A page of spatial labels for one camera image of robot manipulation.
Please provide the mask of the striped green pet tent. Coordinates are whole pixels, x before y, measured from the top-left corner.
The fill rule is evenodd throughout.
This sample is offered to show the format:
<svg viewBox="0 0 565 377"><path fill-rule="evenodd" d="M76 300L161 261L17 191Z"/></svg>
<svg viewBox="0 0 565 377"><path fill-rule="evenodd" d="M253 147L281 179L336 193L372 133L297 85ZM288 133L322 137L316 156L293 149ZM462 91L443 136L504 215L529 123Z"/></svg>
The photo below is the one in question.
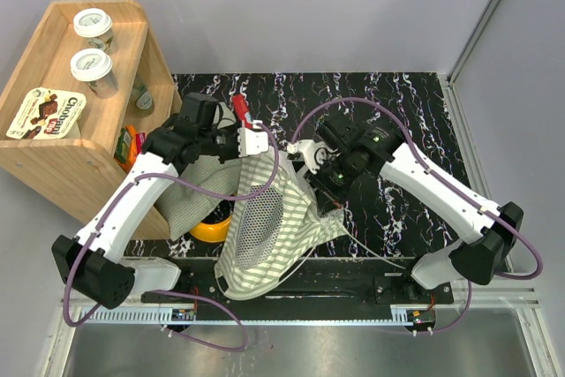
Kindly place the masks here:
<svg viewBox="0 0 565 377"><path fill-rule="evenodd" d="M231 300L268 293L310 248L347 231L343 211L319 214L313 190L283 152L278 165L272 150L245 158L238 190L257 192L273 170L277 173L266 191L235 204L228 236L215 264L215 278L226 283L224 296Z"/></svg>

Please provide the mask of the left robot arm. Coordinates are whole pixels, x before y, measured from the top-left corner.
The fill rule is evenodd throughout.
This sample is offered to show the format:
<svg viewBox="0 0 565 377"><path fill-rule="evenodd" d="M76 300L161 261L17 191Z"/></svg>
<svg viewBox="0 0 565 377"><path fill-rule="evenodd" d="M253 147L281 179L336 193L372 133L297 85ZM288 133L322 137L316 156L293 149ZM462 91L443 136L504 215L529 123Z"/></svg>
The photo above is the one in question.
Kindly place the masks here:
<svg viewBox="0 0 565 377"><path fill-rule="evenodd" d="M74 290L107 309L154 290L172 302L189 297L192 282L176 264L126 261L124 251L155 202L188 165L201 156L226 162L245 154L245 131L254 126L244 104L239 97L236 119L230 121L220 101L188 94L180 110L147 135L132 169L101 211L74 237L61 235L52 245L66 305Z"/></svg>

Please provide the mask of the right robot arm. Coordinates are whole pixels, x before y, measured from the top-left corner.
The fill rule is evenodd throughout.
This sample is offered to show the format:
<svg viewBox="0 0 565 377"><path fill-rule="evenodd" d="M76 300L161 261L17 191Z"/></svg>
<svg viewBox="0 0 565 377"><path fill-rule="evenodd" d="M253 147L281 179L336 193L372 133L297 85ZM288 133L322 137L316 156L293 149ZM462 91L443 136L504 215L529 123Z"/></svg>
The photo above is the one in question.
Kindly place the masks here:
<svg viewBox="0 0 565 377"><path fill-rule="evenodd" d="M341 206L364 174L400 186L441 217L458 236L435 253L421 256L402 280L402 293L424 301L439 285L455 279L488 285L516 243L524 211L514 202L501 206L411 150L389 124L355 124L330 115L320 125L320 141L301 140L306 181L314 189L320 213Z"/></svg>

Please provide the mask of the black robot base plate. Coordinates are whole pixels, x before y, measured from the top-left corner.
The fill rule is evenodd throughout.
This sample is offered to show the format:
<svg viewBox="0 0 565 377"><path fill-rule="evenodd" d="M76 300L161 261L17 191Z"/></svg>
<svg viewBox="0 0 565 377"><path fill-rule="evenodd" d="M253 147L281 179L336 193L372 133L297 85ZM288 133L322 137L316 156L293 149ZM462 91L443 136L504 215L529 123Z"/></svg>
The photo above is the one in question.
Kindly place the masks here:
<svg viewBox="0 0 565 377"><path fill-rule="evenodd" d="M400 269L376 258L311 258L277 288L244 301L224 297L227 286L215 280L215 260L174 262L181 274L173 291L212 298L245 321L385 320L392 317L392 305L454 303L449 284L426 292L407 285Z"/></svg>

